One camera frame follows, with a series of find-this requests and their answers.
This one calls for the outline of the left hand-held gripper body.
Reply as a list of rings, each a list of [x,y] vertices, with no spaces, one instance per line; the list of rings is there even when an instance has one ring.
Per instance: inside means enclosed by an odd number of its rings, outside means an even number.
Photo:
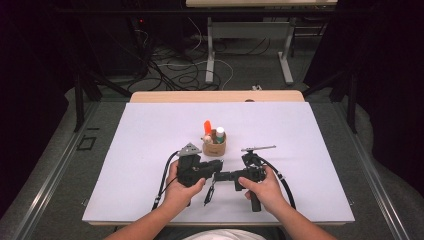
[[[186,187],[191,187],[201,178],[211,178],[212,170],[207,162],[201,163],[201,150],[192,143],[184,146],[177,156],[178,182]]]

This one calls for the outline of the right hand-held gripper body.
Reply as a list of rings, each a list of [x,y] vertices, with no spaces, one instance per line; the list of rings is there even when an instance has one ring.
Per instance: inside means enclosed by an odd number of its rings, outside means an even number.
[[[242,156],[242,160],[246,166],[246,169],[238,172],[236,174],[235,179],[237,182],[237,188],[239,190],[245,189],[247,192],[247,189],[245,187],[242,187],[241,184],[238,182],[239,177],[245,177],[249,180],[252,180],[253,182],[259,183],[265,179],[264,167],[269,166],[272,170],[273,168],[271,165],[268,164],[266,160],[264,160],[262,157],[260,157],[254,152],[254,148],[244,149],[244,152],[245,154]],[[260,210],[261,205],[263,204],[258,200],[255,194],[251,195],[250,201],[252,204],[252,210],[254,212],[258,212]]]

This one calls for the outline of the brown pen holder cup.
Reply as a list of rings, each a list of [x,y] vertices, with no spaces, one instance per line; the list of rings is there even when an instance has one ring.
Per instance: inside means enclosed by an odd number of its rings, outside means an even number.
[[[224,135],[224,142],[221,144],[216,143],[216,131],[213,130],[210,135],[205,135],[201,138],[203,141],[202,151],[206,156],[220,157],[226,151],[226,135]]]

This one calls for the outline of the black pen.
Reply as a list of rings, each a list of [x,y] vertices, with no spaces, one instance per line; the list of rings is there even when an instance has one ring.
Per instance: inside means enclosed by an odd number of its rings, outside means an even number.
[[[207,204],[209,204],[213,198],[213,194],[215,191],[215,184],[216,184],[216,179],[215,177],[212,180],[211,186],[208,189],[207,195],[204,199],[203,205],[206,206]]]

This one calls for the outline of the person's right hand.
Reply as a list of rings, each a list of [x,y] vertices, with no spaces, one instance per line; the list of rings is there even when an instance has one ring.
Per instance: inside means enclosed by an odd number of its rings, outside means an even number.
[[[278,207],[286,205],[280,185],[274,175],[273,170],[269,166],[264,167],[265,179],[262,182],[256,183],[245,177],[239,177],[238,182],[242,187],[247,189],[245,197],[250,200],[251,195],[255,194],[258,200],[264,205],[265,209],[275,215],[278,212]]]

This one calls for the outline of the person's left hand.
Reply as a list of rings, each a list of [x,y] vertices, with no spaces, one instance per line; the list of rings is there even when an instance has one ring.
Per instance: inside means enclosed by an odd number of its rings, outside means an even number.
[[[205,178],[201,178],[191,187],[186,187],[178,182],[177,178],[178,161],[170,165],[168,177],[166,179],[167,188],[165,198],[160,206],[166,213],[173,216],[178,215],[190,203],[191,199],[198,194],[206,183]]]

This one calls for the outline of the person's white shirt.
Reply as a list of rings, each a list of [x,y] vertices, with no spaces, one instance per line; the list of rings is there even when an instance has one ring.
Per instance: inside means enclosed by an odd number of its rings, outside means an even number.
[[[263,236],[238,229],[208,230],[188,236],[183,240],[266,240]]]

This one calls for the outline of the black metal stand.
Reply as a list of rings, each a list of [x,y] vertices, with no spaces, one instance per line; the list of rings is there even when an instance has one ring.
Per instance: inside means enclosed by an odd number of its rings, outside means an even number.
[[[330,77],[320,81],[318,84],[308,87],[302,92],[304,97],[321,90],[329,85],[333,88],[329,94],[331,102],[341,102],[347,97],[346,122],[351,131],[356,134],[356,101],[357,101],[357,74],[353,70],[338,71]]]
[[[100,83],[124,97],[131,97],[132,93],[117,84],[111,82],[106,77],[93,70],[83,70],[74,76],[76,126],[74,131],[78,132],[85,122],[84,96],[91,101],[100,101],[103,97],[97,84]]]

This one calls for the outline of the black computer tower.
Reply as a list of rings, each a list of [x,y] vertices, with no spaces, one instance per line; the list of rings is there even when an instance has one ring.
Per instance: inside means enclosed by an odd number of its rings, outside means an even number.
[[[146,50],[149,35],[142,30],[143,20],[136,17],[129,17],[127,19],[131,39],[136,50],[136,56],[140,62],[140,70],[138,76],[144,78],[148,73],[148,58],[149,55]]]

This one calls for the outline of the white desk with metal legs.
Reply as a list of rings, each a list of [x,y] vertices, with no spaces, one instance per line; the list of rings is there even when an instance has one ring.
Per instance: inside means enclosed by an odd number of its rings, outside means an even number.
[[[186,6],[195,10],[330,10],[338,0],[186,0]],[[207,18],[208,58],[205,82],[214,80],[215,39],[280,39],[284,41],[283,50],[278,59],[283,73],[283,80],[291,85],[293,78],[288,63],[288,55],[296,28],[296,17],[285,17],[282,20],[269,21],[216,21]]]

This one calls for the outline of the black curtain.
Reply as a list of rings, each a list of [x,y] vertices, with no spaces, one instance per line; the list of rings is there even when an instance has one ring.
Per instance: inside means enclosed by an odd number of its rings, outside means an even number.
[[[44,6],[0,0],[0,218],[56,131],[73,87]]]
[[[424,197],[424,0],[338,0],[304,83],[360,66],[357,103],[370,116],[373,155]]]

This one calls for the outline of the black horizontal bar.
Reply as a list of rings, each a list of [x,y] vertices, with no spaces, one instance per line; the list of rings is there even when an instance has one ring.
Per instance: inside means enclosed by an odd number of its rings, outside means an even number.
[[[87,9],[61,9],[53,8],[53,12],[66,15],[108,15],[108,16],[357,16],[367,15],[371,11],[366,9],[348,9],[348,10],[306,10],[306,9],[180,9],[180,10],[87,10]]]

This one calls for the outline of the aluminium floor rail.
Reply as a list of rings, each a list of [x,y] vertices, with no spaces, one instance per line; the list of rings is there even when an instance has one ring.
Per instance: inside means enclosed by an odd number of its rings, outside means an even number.
[[[411,240],[397,211],[395,210],[392,200],[383,186],[380,174],[372,163],[371,158],[362,145],[358,135],[355,134],[348,125],[346,120],[347,115],[343,105],[341,103],[333,103],[333,108],[337,112],[343,128],[353,143],[363,175],[394,240]]]
[[[10,212],[17,223],[11,240],[85,240],[100,231],[82,221],[98,177],[107,140],[100,135],[90,103],[79,131],[65,114]]]

